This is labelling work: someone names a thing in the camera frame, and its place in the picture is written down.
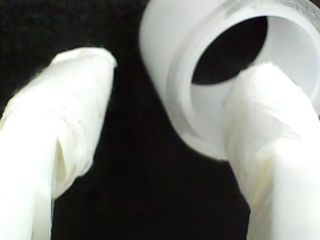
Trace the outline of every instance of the white cylinder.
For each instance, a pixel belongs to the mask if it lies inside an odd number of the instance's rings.
[[[248,240],[320,239],[320,121],[272,63],[241,72],[224,104],[224,145],[250,208]]]
[[[233,79],[192,84],[199,59],[227,29],[267,16],[254,64],[272,61],[320,114],[320,10],[308,0],[151,0],[140,27],[141,55],[179,136],[201,154],[225,159],[223,101]]]
[[[59,53],[0,121],[0,239],[49,240],[52,200],[93,163],[116,60],[103,48]]]

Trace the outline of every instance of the white pipe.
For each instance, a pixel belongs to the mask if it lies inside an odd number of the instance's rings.
[[[224,105],[226,155],[251,215],[248,240],[320,239],[320,121],[272,63],[243,71]]]
[[[92,165],[114,57],[103,48],[58,54],[8,102],[0,121],[0,239],[49,240],[53,200]]]
[[[261,16],[268,30],[258,67],[192,83],[215,39]],[[320,9],[308,0],[151,0],[139,44],[178,135],[229,160],[252,210],[248,240],[320,239]]]
[[[176,132],[201,154],[227,157],[221,116],[233,80],[192,84],[197,63],[223,32],[261,16],[268,17],[267,37],[254,63],[274,62],[320,114],[320,10],[310,1],[151,0],[143,14],[146,69]]]

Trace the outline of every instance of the white tape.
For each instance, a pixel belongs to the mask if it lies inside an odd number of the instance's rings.
[[[224,105],[225,150],[250,208],[248,240],[320,239],[320,121],[272,63],[241,72]]]
[[[92,165],[116,64],[103,48],[59,53],[8,102],[0,121],[0,239],[50,239],[51,199]]]

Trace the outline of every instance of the dark fabric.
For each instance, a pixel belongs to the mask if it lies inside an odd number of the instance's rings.
[[[146,4],[1,4],[2,107],[57,52],[103,46],[118,61],[94,165],[56,201],[52,239],[245,240],[249,208],[229,164],[179,139],[146,74],[138,50]]]

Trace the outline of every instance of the white plastic container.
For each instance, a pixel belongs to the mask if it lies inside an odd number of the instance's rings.
[[[230,27],[268,16],[254,64],[272,61],[320,114],[320,10],[308,0],[151,0],[140,27],[140,51],[176,132],[201,154],[225,159],[222,102],[232,79],[192,84],[207,47]]]
[[[59,53],[0,121],[0,239],[49,240],[54,199],[92,165],[116,60],[103,48]]]

